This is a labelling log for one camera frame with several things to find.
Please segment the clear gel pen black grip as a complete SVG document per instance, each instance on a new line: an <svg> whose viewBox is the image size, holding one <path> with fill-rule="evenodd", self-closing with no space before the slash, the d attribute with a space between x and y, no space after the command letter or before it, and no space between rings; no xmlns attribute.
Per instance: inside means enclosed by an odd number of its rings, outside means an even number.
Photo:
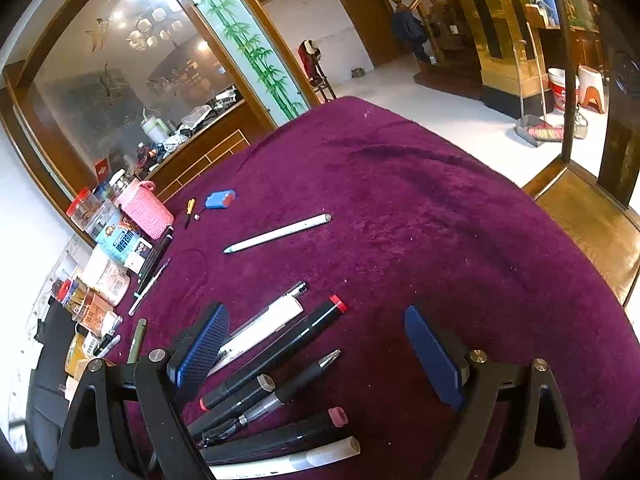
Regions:
<svg viewBox="0 0 640 480"><path fill-rule="evenodd" d="M335 349L317 362L313 362L306 370L290 379L284 385L280 385L265 396L262 400L247 408L242 413L235 414L214 425L209 422L200 431L190 430L192 437L198 437L198 445L207 448L222 441L230 439L238 432L245 429L251 422L266 417L277 411L291 401L300 390L311 384L341 356L343 351Z"/></svg>

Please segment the white marker pen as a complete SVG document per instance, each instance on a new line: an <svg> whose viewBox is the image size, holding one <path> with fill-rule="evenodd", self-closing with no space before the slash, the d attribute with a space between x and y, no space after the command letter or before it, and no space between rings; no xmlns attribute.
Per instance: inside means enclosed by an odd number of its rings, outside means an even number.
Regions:
<svg viewBox="0 0 640 480"><path fill-rule="evenodd" d="M217 373L248 350L282 330L288 322L297 318L302 312L303 306L295 295L284 295L273 301L262 312L238 328L222 345L217 361L207 376Z"/></svg>

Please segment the black marker red cap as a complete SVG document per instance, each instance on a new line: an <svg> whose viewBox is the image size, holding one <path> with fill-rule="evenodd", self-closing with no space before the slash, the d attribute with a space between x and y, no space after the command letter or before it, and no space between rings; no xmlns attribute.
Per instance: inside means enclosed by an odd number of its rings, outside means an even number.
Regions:
<svg viewBox="0 0 640 480"><path fill-rule="evenodd" d="M323 301L311 314L295 323L282 336L273 341L265 350L254 356L217 388L201 397L200 407L204 412L228 399L232 393L239 391L258 375L274 370L295 353L316 340L325 330L335 323L345 312L347 306L336 295Z"/></svg>

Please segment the white stylus pen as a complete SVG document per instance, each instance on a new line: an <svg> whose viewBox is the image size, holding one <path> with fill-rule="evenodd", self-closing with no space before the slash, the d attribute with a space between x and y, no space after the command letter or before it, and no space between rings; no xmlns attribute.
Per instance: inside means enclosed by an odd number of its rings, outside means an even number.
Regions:
<svg viewBox="0 0 640 480"><path fill-rule="evenodd" d="M272 240L278 240L279 238L307 231L316 228L317 226L323 226L324 224L329 223L331 220L332 216L330 214L318 214L318 216L300 220L299 222L288 224L287 226L281 226L280 228L277 228L275 230L248 238L247 240L241 240L240 242L224 248L224 253L226 255L230 255L235 254L236 252L242 252L243 250L247 250L248 248L269 243Z"/></svg>

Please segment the green pen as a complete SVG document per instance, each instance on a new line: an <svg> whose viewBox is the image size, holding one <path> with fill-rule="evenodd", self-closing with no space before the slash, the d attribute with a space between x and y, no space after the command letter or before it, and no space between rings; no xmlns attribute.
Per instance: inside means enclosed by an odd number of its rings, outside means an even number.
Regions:
<svg viewBox="0 0 640 480"><path fill-rule="evenodd" d="M147 328L148 320L146 318L140 318L140 320L137 322L136 330L134 331L134 336L132 337L132 341L130 344L129 354L127 358L128 364L134 364L139 361Z"/></svg>

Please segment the silver slim pen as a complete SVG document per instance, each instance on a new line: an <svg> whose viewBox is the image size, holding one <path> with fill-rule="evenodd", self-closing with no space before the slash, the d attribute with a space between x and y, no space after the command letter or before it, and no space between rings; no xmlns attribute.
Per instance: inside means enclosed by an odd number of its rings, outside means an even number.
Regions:
<svg viewBox="0 0 640 480"><path fill-rule="evenodd" d="M161 266L160 268L155 272L155 274L152 276L152 278L149 280L149 283L145 285L145 288L142 290L142 292L140 292L140 294L137 296L137 299L134 300L134 303L132 304L132 306L130 307L130 309L128 310L128 315L129 316L134 316L134 314L136 313L136 311L138 310L138 307L140 307L140 304L142 304L143 299L145 298L145 296L150 292L150 290L152 289L152 287L154 286L154 284L157 282L157 280L160 278L160 276L163 274L163 272L165 271L165 269L169 266L169 263L171 262L171 258L168 258Z"/></svg>

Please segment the clear pen black clip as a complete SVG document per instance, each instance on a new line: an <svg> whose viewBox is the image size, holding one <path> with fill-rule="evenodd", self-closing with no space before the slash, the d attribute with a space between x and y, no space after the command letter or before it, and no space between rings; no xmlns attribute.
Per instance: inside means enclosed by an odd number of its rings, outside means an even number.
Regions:
<svg viewBox="0 0 640 480"><path fill-rule="evenodd" d="M239 352L253 348L303 313L298 298L308 290L306 282L298 282L278 299L268 304L258 315L242 325L231 336L226 346L228 351Z"/></svg>

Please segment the black marker pink cap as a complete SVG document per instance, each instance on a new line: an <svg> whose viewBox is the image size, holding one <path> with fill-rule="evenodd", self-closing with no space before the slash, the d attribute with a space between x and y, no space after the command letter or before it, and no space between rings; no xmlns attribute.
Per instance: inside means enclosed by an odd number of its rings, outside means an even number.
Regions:
<svg viewBox="0 0 640 480"><path fill-rule="evenodd" d="M263 460L279 454L308 451L347 437L348 417L338 406L300 422L203 448L201 454L209 466Z"/></svg>

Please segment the white barrel marker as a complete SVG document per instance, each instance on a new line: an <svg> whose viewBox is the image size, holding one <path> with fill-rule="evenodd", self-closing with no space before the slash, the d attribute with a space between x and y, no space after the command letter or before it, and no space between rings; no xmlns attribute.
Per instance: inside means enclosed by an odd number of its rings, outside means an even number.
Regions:
<svg viewBox="0 0 640 480"><path fill-rule="evenodd" d="M248 463L210 466L209 469L216 479L269 478L328 466L357 456L360 451L359 441L355 437L348 437L306 452Z"/></svg>

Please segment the white cylindrical can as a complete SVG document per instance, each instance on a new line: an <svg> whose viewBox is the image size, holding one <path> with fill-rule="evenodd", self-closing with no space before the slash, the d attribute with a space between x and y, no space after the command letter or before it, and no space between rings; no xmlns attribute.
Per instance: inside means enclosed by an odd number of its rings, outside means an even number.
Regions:
<svg viewBox="0 0 640 480"><path fill-rule="evenodd" d="M79 274L88 287L100 294L112 307L117 307L130 284L126 270L100 246L93 248L91 256Z"/></svg>

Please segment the blue printed box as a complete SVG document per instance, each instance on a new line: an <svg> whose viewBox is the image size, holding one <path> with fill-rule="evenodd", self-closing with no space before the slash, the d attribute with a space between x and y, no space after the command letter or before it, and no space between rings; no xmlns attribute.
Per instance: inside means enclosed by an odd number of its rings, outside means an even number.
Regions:
<svg viewBox="0 0 640 480"><path fill-rule="evenodd" d="M139 274L153 246L139 230L116 211L96 237L101 249L115 262Z"/></svg>

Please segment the clear jar red lid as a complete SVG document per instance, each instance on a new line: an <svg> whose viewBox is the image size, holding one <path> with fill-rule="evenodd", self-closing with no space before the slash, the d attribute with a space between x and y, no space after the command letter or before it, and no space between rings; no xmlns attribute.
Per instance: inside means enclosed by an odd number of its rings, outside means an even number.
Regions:
<svg viewBox="0 0 640 480"><path fill-rule="evenodd" d="M93 194L90 188L83 188L66 209L66 216L85 231L93 218L100 211L102 202Z"/></svg>

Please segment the wooden chair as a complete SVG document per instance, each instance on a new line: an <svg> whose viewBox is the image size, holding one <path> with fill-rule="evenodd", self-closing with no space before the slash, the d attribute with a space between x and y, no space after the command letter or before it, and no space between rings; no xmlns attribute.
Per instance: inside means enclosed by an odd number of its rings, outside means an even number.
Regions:
<svg viewBox="0 0 640 480"><path fill-rule="evenodd" d="M604 43L606 112L599 115L589 96L569 98L561 154L524 190L626 307L639 288L639 50L611 3L587 1L598 11ZM558 3L567 38L567 4Z"/></svg>

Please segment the white red bucket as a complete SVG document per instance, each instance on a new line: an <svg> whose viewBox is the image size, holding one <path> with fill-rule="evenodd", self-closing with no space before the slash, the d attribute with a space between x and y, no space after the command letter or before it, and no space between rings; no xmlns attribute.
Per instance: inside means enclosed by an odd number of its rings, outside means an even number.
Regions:
<svg viewBox="0 0 640 480"><path fill-rule="evenodd" d="M565 112L565 70L562 68L550 67L548 69L549 84L552 91L554 109L559 113Z"/></svg>

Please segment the wooden door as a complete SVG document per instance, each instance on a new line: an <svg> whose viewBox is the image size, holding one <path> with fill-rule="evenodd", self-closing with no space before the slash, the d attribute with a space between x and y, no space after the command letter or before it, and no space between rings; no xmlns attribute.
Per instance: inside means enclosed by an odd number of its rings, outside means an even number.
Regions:
<svg viewBox="0 0 640 480"><path fill-rule="evenodd" d="M340 0L374 67L405 55L392 29L388 0Z"/></svg>

